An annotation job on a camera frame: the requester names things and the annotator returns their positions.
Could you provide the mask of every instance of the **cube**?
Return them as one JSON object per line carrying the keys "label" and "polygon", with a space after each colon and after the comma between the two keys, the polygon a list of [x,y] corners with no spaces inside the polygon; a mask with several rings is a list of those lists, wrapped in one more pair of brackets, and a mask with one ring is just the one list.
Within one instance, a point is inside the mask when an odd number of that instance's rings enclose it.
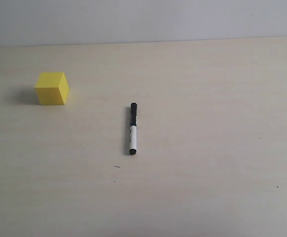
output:
{"label": "cube", "polygon": [[64,73],[41,73],[35,85],[41,105],[64,105],[69,90]]}

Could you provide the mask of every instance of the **wall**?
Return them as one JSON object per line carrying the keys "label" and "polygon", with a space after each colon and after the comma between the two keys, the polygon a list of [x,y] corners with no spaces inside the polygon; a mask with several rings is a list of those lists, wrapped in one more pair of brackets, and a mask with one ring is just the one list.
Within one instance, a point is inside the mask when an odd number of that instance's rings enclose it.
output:
{"label": "wall", "polygon": [[287,0],[0,0],[0,46],[287,36]]}

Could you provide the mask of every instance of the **foam cube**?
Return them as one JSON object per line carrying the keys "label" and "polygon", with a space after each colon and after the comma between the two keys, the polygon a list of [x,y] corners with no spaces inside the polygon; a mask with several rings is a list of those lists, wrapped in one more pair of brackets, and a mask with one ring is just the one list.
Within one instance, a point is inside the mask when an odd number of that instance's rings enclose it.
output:
{"label": "foam cube", "polygon": [[41,105],[64,105],[69,90],[64,73],[41,73],[35,85]]}

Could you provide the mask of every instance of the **light wooden surface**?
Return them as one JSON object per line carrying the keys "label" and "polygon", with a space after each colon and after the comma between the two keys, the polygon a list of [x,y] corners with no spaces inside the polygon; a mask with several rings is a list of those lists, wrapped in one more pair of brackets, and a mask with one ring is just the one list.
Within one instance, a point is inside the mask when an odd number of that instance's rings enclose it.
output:
{"label": "light wooden surface", "polygon": [[253,236],[287,236],[287,38],[0,48],[0,237]]}

